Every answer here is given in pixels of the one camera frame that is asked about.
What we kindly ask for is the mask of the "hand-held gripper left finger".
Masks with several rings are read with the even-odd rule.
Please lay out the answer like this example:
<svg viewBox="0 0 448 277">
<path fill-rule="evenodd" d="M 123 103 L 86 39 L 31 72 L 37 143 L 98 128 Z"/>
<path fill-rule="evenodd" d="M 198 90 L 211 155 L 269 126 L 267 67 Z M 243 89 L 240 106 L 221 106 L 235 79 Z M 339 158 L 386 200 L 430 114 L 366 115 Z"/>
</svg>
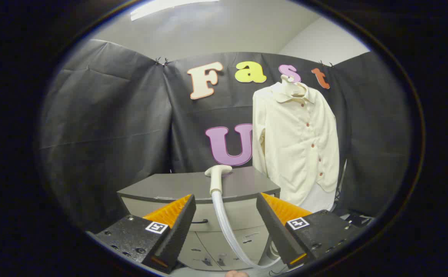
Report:
<svg viewBox="0 0 448 277">
<path fill-rule="evenodd" d="M 192 225 L 196 200 L 188 194 L 145 215 L 128 214 L 90 238 L 115 256 L 155 274 L 170 274 Z"/>
</svg>

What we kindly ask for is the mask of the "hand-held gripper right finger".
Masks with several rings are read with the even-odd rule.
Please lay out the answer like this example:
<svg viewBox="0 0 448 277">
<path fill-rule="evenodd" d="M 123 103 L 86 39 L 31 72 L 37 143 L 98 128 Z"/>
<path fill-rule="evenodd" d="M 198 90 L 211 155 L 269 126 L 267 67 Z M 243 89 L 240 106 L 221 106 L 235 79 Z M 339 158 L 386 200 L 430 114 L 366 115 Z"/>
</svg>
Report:
<svg viewBox="0 0 448 277">
<path fill-rule="evenodd" d="M 257 194 L 256 208 L 282 262 L 290 269 L 331 256 L 362 231 L 327 210 L 311 213 L 265 193 Z"/>
</svg>

